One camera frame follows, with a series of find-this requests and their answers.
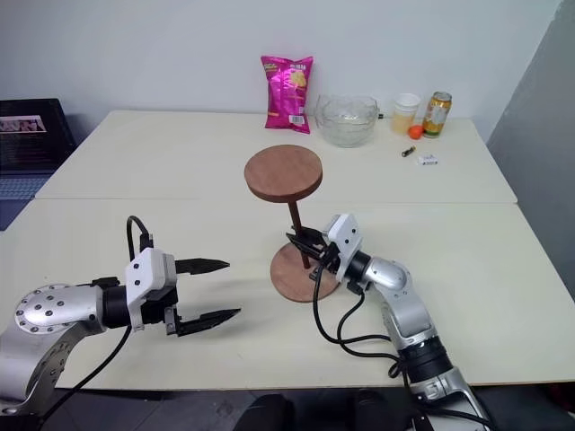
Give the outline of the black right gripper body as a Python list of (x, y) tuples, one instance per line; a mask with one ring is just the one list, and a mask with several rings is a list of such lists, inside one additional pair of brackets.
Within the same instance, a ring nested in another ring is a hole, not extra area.
[(309, 275), (309, 278), (313, 281), (317, 280), (323, 270), (336, 275), (341, 265), (340, 249), (335, 242), (331, 242), (319, 250), (313, 250), (311, 258), (317, 262), (317, 268)]

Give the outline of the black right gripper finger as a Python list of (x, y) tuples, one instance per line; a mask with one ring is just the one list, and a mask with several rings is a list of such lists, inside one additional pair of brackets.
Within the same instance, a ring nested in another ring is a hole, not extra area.
[(295, 232), (293, 243), (300, 245), (325, 245), (323, 233), (313, 228), (302, 226)]
[(304, 255), (306, 255), (307, 257), (311, 258), (311, 252), (313, 250), (319, 250), (321, 247), (326, 246), (325, 245), (300, 245), (300, 244), (295, 244), (293, 243), (293, 240), (295, 239), (295, 234), (294, 233), (286, 233), (287, 238), (289, 239), (289, 241), (299, 250), (301, 251)]

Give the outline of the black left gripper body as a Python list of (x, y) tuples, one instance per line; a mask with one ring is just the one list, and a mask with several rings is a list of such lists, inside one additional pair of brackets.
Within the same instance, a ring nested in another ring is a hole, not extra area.
[(162, 322), (167, 335), (176, 335), (180, 326), (180, 316), (177, 313), (179, 301), (176, 285), (150, 290), (140, 307), (144, 325)]

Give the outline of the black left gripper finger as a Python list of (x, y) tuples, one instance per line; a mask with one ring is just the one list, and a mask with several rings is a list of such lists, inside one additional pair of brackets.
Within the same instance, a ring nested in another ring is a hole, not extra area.
[(174, 263), (177, 274), (190, 275), (207, 274), (230, 267), (228, 262), (219, 259), (177, 259)]
[(200, 333), (205, 330), (211, 330), (216, 326), (232, 319), (242, 309), (225, 309), (214, 312), (207, 312), (201, 314), (197, 319), (191, 321), (182, 321), (178, 318), (175, 324), (175, 333), (178, 337), (183, 337), (195, 333)]

